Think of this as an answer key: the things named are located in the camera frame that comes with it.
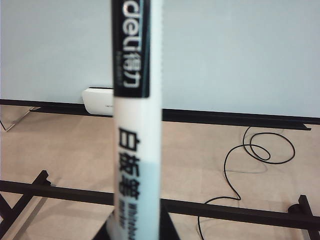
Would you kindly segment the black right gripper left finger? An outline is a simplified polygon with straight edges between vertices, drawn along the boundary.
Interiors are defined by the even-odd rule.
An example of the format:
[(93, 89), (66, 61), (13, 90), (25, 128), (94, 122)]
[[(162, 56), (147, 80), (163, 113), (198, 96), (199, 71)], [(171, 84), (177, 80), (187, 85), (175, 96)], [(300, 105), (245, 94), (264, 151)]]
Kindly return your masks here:
[(93, 237), (93, 240), (115, 240), (116, 225), (115, 213), (112, 211), (101, 228)]

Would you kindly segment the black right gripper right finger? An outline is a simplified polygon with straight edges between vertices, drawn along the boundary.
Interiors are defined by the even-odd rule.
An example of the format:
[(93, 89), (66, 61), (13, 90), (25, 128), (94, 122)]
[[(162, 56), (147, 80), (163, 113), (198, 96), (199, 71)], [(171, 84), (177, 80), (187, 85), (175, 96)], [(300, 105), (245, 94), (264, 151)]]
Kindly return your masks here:
[(180, 240), (164, 203), (160, 203), (159, 240)]

